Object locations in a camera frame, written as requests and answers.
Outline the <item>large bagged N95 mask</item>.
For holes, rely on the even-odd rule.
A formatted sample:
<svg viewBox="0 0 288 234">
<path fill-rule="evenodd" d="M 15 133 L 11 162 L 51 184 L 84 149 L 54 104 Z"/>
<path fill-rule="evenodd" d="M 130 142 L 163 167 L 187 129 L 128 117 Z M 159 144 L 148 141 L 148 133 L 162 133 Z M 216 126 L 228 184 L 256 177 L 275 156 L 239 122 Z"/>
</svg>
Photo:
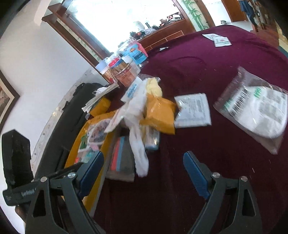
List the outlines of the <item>large bagged N95 mask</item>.
<svg viewBox="0 0 288 234">
<path fill-rule="evenodd" d="M 278 153 L 287 128 L 287 91 L 238 67 L 214 108 L 264 146 Z"/>
</svg>

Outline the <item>white towel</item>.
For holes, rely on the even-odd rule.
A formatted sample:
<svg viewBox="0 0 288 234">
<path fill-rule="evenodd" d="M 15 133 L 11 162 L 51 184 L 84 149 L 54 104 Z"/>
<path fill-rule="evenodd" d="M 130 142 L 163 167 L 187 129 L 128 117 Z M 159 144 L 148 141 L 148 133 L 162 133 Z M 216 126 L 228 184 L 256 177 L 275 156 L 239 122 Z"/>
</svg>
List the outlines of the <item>white towel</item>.
<svg viewBox="0 0 288 234">
<path fill-rule="evenodd" d="M 143 119 L 143 112 L 147 102 L 146 84 L 147 79 L 142 80 L 133 98 L 116 111 L 105 130 L 105 133 L 114 131 L 122 121 L 129 128 L 129 143 L 134 155 L 136 173 L 139 177 L 147 176 L 149 169 L 149 161 L 140 128 L 140 120 Z"/>
</svg>

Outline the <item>small blue white sachet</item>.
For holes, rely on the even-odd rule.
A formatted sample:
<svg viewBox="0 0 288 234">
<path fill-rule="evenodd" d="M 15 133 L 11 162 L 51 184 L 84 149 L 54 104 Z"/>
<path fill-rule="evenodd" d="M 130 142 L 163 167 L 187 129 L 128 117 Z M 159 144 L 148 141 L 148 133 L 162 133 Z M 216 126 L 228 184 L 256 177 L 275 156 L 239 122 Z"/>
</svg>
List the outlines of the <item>small blue white sachet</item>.
<svg viewBox="0 0 288 234">
<path fill-rule="evenodd" d="M 142 83 L 142 80 L 137 76 L 135 78 L 135 80 L 131 83 L 131 85 L 127 88 L 125 94 L 121 98 L 121 101 L 123 103 L 126 103 L 126 102 L 130 101 L 133 98 L 134 93 L 136 92 L 138 86 L 141 83 Z"/>
</svg>

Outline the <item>yellow towel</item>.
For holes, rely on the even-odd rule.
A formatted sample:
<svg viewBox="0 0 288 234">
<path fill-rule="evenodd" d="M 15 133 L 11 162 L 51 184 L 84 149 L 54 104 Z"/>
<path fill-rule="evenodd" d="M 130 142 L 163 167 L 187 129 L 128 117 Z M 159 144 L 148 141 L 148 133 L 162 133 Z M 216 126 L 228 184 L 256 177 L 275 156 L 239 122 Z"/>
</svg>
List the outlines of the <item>yellow towel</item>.
<svg viewBox="0 0 288 234">
<path fill-rule="evenodd" d="M 146 84 L 146 91 L 148 94 L 153 95 L 155 97 L 162 97 L 162 89 L 158 85 L 158 81 L 156 78 L 148 78 Z"/>
</svg>

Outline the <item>bag of coloured felt sheets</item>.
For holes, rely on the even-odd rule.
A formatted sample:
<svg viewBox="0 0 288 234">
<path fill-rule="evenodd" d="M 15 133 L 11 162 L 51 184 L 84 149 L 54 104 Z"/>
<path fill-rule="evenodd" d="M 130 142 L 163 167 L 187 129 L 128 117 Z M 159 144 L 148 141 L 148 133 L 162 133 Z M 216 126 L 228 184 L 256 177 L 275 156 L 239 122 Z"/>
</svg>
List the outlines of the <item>bag of coloured felt sheets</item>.
<svg viewBox="0 0 288 234">
<path fill-rule="evenodd" d="M 129 143 L 129 136 L 120 136 L 114 145 L 106 178 L 133 182 L 134 177 L 135 161 Z"/>
</svg>

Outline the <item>black suitcase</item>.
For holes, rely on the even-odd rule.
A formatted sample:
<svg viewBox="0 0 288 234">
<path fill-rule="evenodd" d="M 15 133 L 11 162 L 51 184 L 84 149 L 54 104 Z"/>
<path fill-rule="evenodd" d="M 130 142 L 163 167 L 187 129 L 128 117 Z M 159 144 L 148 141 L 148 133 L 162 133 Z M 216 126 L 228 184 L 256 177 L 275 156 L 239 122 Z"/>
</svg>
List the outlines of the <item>black suitcase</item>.
<svg viewBox="0 0 288 234">
<path fill-rule="evenodd" d="M 64 168 L 73 143 L 86 123 L 82 107 L 94 97 L 93 92 L 101 87 L 99 83 L 82 83 L 76 88 L 72 99 L 65 103 L 63 113 L 45 146 L 35 179 Z"/>
</svg>

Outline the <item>small bagged N95 mask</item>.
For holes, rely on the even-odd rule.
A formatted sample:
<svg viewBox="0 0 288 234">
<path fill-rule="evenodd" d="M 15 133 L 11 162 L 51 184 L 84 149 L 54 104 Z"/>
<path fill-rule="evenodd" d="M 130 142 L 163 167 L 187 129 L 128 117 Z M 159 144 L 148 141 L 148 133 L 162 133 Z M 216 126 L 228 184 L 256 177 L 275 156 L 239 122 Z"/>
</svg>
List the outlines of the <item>small bagged N95 mask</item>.
<svg viewBox="0 0 288 234">
<path fill-rule="evenodd" d="M 175 128 L 211 125 L 210 109 L 206 94 L 187 94 L 175 98 L 179 112 L 174 120 Z"/>
</svg>

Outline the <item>stack of papers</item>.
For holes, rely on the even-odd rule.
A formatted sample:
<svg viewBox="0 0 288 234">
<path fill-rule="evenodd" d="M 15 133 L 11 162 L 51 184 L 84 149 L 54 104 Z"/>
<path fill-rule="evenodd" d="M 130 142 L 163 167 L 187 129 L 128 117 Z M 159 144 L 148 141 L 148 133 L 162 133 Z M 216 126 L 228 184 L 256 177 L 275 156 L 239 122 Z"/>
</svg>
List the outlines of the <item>stack of papers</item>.
<svg viewBox="0 0 288 234">
<path fill-rule="evenodd" d="M 92 99 L 90 99 L 84 107 L 82 107 L 83 112 L 89 112 L 92 107 L 94 106 L 94 104 L 100 100 L 102 97 L 104 97 L 106 94 L 112 92 L 113 90 L 115 90 L 116 88 L 119 88 L 118 83 L 113 83 L 111 85 L 109 85 L 108 87 L 101 87 L 99 88 L 97 91 L 94 92 L 94 97 Z"/>
</svg>

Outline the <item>orange plastic packet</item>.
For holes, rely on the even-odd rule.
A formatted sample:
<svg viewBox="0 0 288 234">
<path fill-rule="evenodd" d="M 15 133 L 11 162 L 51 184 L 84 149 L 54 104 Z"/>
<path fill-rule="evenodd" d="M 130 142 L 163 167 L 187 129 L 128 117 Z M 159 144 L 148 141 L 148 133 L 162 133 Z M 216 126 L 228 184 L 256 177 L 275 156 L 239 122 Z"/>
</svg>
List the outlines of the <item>orange plastic packet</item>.
<svg viewBox="0 0 288 234">
<path fill-rule="evenodd" d="M 164 134 L 175 134 L 175 110 L 176 104 L 172 101 L 148 94 L 145 117 L 140 120 L 140 124 L 151 126 Z"/>
</svg>

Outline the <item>maroon velvet tablecloth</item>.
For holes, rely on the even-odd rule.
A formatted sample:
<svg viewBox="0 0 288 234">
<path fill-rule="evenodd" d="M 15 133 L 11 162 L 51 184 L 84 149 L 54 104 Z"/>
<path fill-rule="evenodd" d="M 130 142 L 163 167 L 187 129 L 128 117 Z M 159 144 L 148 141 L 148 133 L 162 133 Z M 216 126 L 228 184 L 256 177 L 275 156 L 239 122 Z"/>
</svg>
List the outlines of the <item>maroon velvet tablecloth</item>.
<svg viewBox="0 0 288 234">
<path fill-rule="evenodd" d="M 204 93 L 212 106 L 237 75 L 238 67 L 287 89 L 287 57 L 254 34 L 231 25 L 207 30 L 227 37 L 231 46 L 215 47 L 201 32 L 176 38 L 164 50 L 149 52 L 142 72 L 161 79 L 163 97 Z M 162 134 L 148 155 L 149 172 L 134 182 L 106 180 L 94 220 L 107 233 L 187 233 L 204 199 L 183 165 L 192 151 L 209 169 L 227 178 L 246 176 L 261 213 L 264 233 L 287 233 L 287 137 L 272 155 L 214 108 L 210 126 Z"/>
</svg>

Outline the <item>red-lidded clear jar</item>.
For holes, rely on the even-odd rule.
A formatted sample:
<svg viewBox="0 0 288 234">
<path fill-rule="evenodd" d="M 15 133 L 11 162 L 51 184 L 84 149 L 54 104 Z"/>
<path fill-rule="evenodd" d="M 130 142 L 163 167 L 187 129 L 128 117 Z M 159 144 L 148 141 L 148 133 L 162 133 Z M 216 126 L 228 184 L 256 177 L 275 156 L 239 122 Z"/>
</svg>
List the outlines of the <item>red-lidded clear jar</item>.
<svg viewBox="0 0 288 234">
<path fill-rule="evenodd" d="M 125 87 L 129 87 L 138 76 L 134 66 L 129 62 L 125 62 L 122 58 L 113 58 L 108 66 L 112 75 Z"/>
</svg>

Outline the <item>white paper card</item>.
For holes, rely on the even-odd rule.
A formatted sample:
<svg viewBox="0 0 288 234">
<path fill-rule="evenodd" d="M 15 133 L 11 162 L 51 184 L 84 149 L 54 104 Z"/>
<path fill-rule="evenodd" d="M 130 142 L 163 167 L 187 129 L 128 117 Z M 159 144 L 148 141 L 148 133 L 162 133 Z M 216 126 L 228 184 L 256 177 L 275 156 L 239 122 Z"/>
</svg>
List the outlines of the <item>white paper card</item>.
<svg viewBox="0 0 288 234">
<path fill-rule="evenodd" d="M 203 37 L 214 41 L 214 38 L 222 38 L 222 36 L 218 35 L 218 34 L 202 34 Z"/>
<path fill-rule="evenodd" d="M 215 47 L 231 46 L 232 43 L 227 37 L 215 37 L 213 38 Z"/>
</svg>

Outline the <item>wooden cabinet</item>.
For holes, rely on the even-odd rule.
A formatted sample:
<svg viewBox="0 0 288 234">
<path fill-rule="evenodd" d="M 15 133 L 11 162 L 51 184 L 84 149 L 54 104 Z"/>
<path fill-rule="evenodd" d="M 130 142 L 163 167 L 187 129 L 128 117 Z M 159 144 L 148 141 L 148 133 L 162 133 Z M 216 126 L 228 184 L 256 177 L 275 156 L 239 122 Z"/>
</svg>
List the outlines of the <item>wooden cabinet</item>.
<svg viewBox="0 0 288 234">
<path fill-rule="evenodd" d="M 180 21 L 168 24 L 143 39 L 140 39 L 139 43 L 143 46 L 146 52 L 149 52 L 168 41 L 194 32 L 196 32 L 196 30 L 192 23 L 186 19 L 181 19 Z"/>
</svg>

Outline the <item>picture frame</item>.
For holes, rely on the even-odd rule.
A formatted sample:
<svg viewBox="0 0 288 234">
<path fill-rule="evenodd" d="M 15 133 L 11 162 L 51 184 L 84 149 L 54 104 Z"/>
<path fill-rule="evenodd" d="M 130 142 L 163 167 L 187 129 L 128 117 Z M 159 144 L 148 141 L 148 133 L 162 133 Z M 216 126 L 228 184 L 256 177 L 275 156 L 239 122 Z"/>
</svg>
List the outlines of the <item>picture frame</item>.
<svg viewBox="0 0 288 234">
<path fill-rule="evenodd" d="M 2 131 L 5 122 L 18 101 L 20 95 L 8 82 L 2 71 L 0 71 L 0 85 L 1 85 L 1 112 L 0 112 L 0 131 Z"/>
</svg>

